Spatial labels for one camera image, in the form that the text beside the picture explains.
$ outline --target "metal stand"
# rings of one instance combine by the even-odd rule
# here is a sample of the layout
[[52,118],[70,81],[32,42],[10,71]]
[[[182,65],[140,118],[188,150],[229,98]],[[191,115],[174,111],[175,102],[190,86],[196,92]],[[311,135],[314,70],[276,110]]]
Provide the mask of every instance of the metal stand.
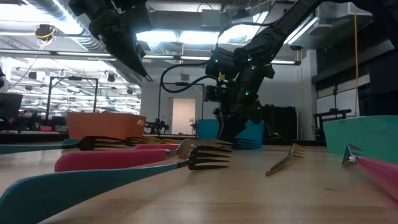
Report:
[[47,98],[47,109],[45,113],[45,122],[47,123],[49,120],[49,113],[50,113],[50,100],[51,100],[51,90],[53,88],[52,86],[52,80],[54,79],[58,80],[71,80],[71,81],[82,81],[82,80],[94,80],[95,81],[95,93],[94,93],[94,107],[93,107],[93,113],[95,113],[96,105],[97,105],[97,91],[98,91],[98,79],[97,78],[83,78],[83,77],[50,77],[50,86],[49,86],[49,97]]

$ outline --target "teal plastic handle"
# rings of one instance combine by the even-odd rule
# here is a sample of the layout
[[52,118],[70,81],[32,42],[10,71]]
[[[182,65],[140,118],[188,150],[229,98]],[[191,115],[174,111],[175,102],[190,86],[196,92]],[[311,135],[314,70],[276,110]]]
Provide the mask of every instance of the teal plastic handle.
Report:
[[39,223],[109,190],[178,167],[180,166],[177,164],[170,164],[116,170],[84,170],[25,178],[11,185],[0,198],[1,223]]
[[62,145],[76,145],[79,144],[80,140],[76,140],[76,139],[65,139],[62,142]]
[[15,145],[0,145],[0,154],[10,154],[17,152],[34,152],[62,149],[62,145],[53,146],[15,146]]

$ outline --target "black cable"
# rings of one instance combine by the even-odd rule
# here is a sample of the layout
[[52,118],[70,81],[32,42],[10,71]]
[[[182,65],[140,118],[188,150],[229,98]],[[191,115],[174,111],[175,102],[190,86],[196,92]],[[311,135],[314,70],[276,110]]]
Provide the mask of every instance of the black cable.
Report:
[[[222,35],[226,30],[228,30],[228,29],[230,29],[230,28],[232,28],[232,27],[234,27],[234,26],[238,26],[238,25],[247,25],[247,26],[271,26],[271,25],[273,25],[273,23],[274,23],[274,22],[269,22],[269,23],[264,23],[264,24],[257,23],[257,22],[237,22],[237,23],[235,23],[235,24],[231,24],[231,25],[225,27],[224,29],[222,29],[222,30],[220,31],[220,33],[218,34],[217,43],[216,43],[215,49],[218,48],[218,41],[219,41],[221,35]],[[168,93],[181,93],[181,92],[183,92],[183,91],[185,91],[185,90],[191,88],[194,84],[196,84],[196,83],[198,83],[198,82],[200,82],[200,81],[202,81],[202,80],[204,80],[204,79],[206,79],[206,78],[212,78],[212,79],[216,80],[216,82],[218,83],[218,82],[219,82],[218,78],[213,77],[213,76],[211,76],[211,75],[205,75],[205,76],[203,76],[203,77],[200,77],[200,78],[196,79],[195,81],[193,81],[192,83],[190,83],[190,84],[187,85],[186,87],[181,88],[181,89],[179,89],[179,90],[169,90],[169,89],[166,88],[166,86],[164,85],[163,79],[164,79],[166,73],[169,72],[171,69],[177,68],[177,67],[197,67],[197,66],[202,66],[202,65],[206,65],[209,61],[210,61],[210,60],[207,60],[206,62],[202,62],[202,63],[181,63],[181,64],[178,64],[178,65],[172,65],[172,66],[170,66],[169,68],[166,68],[166,69],[163,71],[162,75],[160,76],[160,85],[161,85],[161,87],[162,87],[166,92],[168,92]]]
[[198,6],[197,12],[199,12],[200,6],[203,5],[203,4],[208,5],[212,10],[214,10],[214,9],[213,9],[213,6],[211,6],[211,4],[208,4],[207,2],[201,2],[201,3],[199,4],[199,6]]
[[209,60],[207,60],[206,62],[202,62],[202,63],[182,63],[182,64],[170,66],[169,68],[166,68],[166,70],[164,70],[163,73],[162,73],[162,75],[160,76],[160,85],[161,85],[162,88],[163,88],[166,92],[168,92],[168,93],[181,93],[181,92],[183,92],[183,91],[185,91],[185,90],[191,88],[193,85],[195,85],[196,83],[198,83],[198,82],[200,82],[200,81],[202,81],[202,80],[204,80],[204,79],[206,79],[206,78],[212,78],[212,79],[216,80],[217,82],[219,82],[218,78],[213,77],[213,76],[211,76],[211,75],[205,75],[205,76],[202,76],[202,77],[196,79],[195,81],[191,82],[191,83],[190,83],[189,85],[187,85],[186,87],[181,88],[181,89],[179,89],[179,90],[169,90],[169,89],[164,85],[163,79],[164,79],[166,73],[169,72],[171,69],[177,68],[177,67],[197,67],[197,66],[206,65],[208,62],[209,62]]

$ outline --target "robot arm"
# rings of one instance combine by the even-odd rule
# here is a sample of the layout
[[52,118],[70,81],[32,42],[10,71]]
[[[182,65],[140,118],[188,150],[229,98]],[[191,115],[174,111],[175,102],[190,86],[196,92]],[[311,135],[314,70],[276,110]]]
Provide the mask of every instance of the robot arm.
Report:
[[[233,53],[219,47],[215,49],[206,74],[228,81],[208,86],[206,90],[207,100],[220,102],[220,107],[214,112],[220,123],[219,139],[229,141],[234,138],[245,128],[248,119],[255,123],[260,121],[257,91],[264,77],[274,77],[272,59],[288,35],[323,1],[298,0],[278,21],[258,33],[246,46]],[[332,1],[343,3],[349,0]],[[391,41],[398,45],[398,1],[352,1],[371,12]],[[71,0],[69,4],[77,16],[88,16],[90,32],[105,43],[109,53],[142,76],[147,75],[141,61],[145,53],[134,35],[152,29],[146,0]]]
[[[244,124],[248,119],[260,122],[257,91],[264,77],[274,77],[271,61],[289,34],[322,2],[323,0],[298,0],[278,21],[258,33],[250,43],[236,49],[233,54],[224,49],[215,50],[206,74],[215,77],[222,74],[228,81],[224,86],[208,87],[206,91],[210,98],[220,102],[220,107],[214,112],[220,124],[218,139],[232,140],[245,129]],[[371,12],[392,42],[398,42],[397,1],[354,0],[354,3]]]

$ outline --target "yellow cable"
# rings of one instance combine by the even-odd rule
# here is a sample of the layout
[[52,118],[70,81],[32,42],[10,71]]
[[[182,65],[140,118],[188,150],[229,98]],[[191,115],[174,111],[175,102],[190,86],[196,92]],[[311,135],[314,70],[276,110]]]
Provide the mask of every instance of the yellow cable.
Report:
[[55,33],[55,29],[51,32],[51,34],[47,34],[47,35],[44,35],[44,36],[36,35],[36,37],[37,37],[37,38],[46,38],[46,37],[50,37],[50,36],[53,35],[54,33]]
[[49,37],[50,36],[48,36],[47,38],[46,38],[46,40],[45,40],[45,43],[40,47],[40,49],[39,50],[43,50],[44,49],[44,47],[45,46],[47,46],[48,45],[48,42],[49,42]]
[[359,65],[358,65],[358,21],[356,11],[354,13],[354,29],[355,29],[355,66],[356,66],[356,81],[355,81],[355,109],[354,116],[357,113],[357,99],[358,99],[358,77],[359,77]]
[[300,83],[301,83],[301,89],[300,89],[300,94],[301,94],[301,112],[300,112],[300,139],[303,139],[303,50],[300,50]]

